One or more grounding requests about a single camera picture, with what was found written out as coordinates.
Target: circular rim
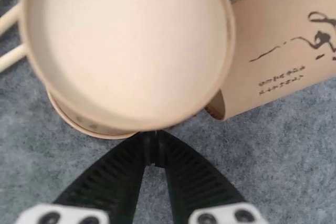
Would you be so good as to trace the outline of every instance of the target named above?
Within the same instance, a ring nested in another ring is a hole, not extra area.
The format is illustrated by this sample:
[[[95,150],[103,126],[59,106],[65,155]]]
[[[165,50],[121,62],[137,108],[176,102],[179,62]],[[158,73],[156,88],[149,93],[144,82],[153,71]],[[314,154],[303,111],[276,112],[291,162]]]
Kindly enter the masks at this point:
[[[21,10],[19,13],[19,31],[20,36],[23,43],[26,46],[27,50],[27,58],[36,72],[36,75],[43,82],[43,84],[53,93],[53,96],[64,103],[67,107],[71,108],[73,111],[76,111],[79,115],[90,118],[97,123],[109,126],[113,125],[121,130],[128,131],[150,131],[162,129],[165,127],[169,127],[172,125],[176,125],[188,118],[192,115],[198,113],[201,109],[203,109],[212,97],[217,93],[220,89],[221,84],[224,82],[224,79],[229,73],[230,67],[233,61],[234,48],[236,43],[236,27],[235,27],[235,19],[234,13],[232,9],[232,5],[230,0],[222,0],[221,3],[226,12],[226,29],[227,29],[227,47],[225,52],[225,63],[222,66],[222,70],[217,77],[217,80],[212,84],[212,87],[209,88],[208,92],[206,92],[203,97],[191,108],[185,110],[183,113],[180,113],[179,116],[171,116],[169,118],[163,118],[162,120],[153,119],[152,121],[136,121],[134,123],[125,123],[118,121],[118,119],[113,118],[111,116],[110,120],[104,121],[102,118],[99,118],[97,115],[89,114],[86,111],[81,110],[75,102],[68,100],[61,92],[59,92],[55,86],[52,84],[52,81],[48,80],[44,75],[43,71],[39,68],[37,60],[34,57],[33,50],[31,48],[30,39],[28,36],[28,22],[27,22],[27,9],[29,7],[29,0],[20,0],[21,2]]]
[[[71,127],[73,127],[74,129],[76,129],[77,131],[79,131],[79,132],[81,132],[85,135],[89,135],[89,136],[93,136],[93,137],[101,138],[101,139],[105,139],[105,140],[118,140],[118,139],[128,138],[128,137],[131,137],[131,136],[136,134],[136,132],[133,132],[133,133],[127,133],[127,134],[120,134],[120,135],[107,135],[107,134],[100,134],[100,133],[96,133],[96,132],[92,132],[92,131],[89,131],[87,129],[84,129],[83,127],[81,127],[80,125],[75,123],[73,120],[71,120],[64,113],[64,111],[59,107],[59,105],[57,104],[57,102],[55,101],[55,99],[53,98],[53,96],[51,95],[51,93],[48,90],[47,90],[47,95],[48,95],[48,98],[49,98],[49,101],[50,101],[52,107],[56,110],[56,112],[59,114],[59,116],[67,124],[69,124]]]

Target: black printed logo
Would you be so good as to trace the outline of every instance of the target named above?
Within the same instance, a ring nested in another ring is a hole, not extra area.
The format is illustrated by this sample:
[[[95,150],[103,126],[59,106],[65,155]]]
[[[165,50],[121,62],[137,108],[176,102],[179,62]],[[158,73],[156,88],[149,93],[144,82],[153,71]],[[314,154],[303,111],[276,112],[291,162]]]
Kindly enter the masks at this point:
[[[336,19],[333,18],[329,18],[326,14],[320,13],[320,12],[311,12],[308,15],[308,21],[312,22],[312,23],[323,23],[323,24],[329,24],[332,26],[333,30],[334,30],[334,35],[336,36]],[[323,31],[317,31],[314,41],[310,41],[304,37],[296,37],[291,39],[290,41],[298,41],[298,40],[302,40],[304,41],[310,48],[314,49],[314,50],[318,50],[320,49],[323,45],[329,45],[331,52],[333,54],[336,53],[336,39],[334,39],[334,41],[332,40],[333,35],[330,35],[328,33],[325,33]],[[259,57],[250,60],[250,62],[254,62],[257,61],[261,58],[263,58],[266,55],[271,54],[272,52],[274,52],[276,49],[280,49],[282,46],[286,45],[287,42],[284,42],[281,46],[276,46],[275,48],[271,49],[270,51],[260,55]],[[322,59],[324,56],[326,56],[325,54],[321,54],[321,55],[317,55],[316,56],[316,60]],[[332,60],[336,61],[336,54],[332,57]]]

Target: screw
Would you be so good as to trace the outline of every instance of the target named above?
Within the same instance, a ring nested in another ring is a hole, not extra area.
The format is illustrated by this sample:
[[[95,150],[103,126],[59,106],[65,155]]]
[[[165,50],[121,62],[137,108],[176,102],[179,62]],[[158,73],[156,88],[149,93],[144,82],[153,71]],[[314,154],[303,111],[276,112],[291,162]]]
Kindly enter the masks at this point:
[[[99,220],[96,217],[87,217],[79,224],[99,224]]]
[[[40,218],[38,224],[57,224],[61,215],[57,212],[50,212]]]
[[[217,220],[213,215],[202,214],[197,219],[198,224],[217,224]]]
[[[238,210],[235,213],[235,217],[238,220],[238,222],[241,223],[251,223],[255,221],[254,216],[246,210]]]

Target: wooden stick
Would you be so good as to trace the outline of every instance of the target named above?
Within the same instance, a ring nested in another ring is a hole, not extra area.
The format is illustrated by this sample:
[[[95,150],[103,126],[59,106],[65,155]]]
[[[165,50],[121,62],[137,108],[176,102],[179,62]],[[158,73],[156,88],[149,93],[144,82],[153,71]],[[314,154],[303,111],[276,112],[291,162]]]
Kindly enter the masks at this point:
[[[0,73],[26,56],[25,45],[20,45],[0,57]]]
[[[16,4],[2,17],[0,17],[0,36],[17,22],[18,14],[19,4]]]

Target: cardboard cylinder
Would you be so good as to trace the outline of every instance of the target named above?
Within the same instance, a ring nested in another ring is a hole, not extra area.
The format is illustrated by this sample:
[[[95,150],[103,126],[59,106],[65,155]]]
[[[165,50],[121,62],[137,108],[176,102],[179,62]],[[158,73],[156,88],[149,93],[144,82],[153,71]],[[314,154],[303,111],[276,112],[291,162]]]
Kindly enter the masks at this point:
[[[233,0],[234,61],[206,107],[224,120],[336,75],[334,0]]]
[[[82,132],[129,134],[189,118],[216,94],[235,45],[230,0],[20,0],[28,60]]]
[[[57,101],[48,90],[47,94],[51,105],[54,107],[54,109],[60,115],[60,117],[64,121],[66,121],[66,123],[68,123],[76,130],[80,131],[81,133],[107,140],[127,138],[136,133],[136,132],[121,131],[118,129],[101,125],[90,118],[86,118],[77,114],[75,111],[68,108],[62,102]]]

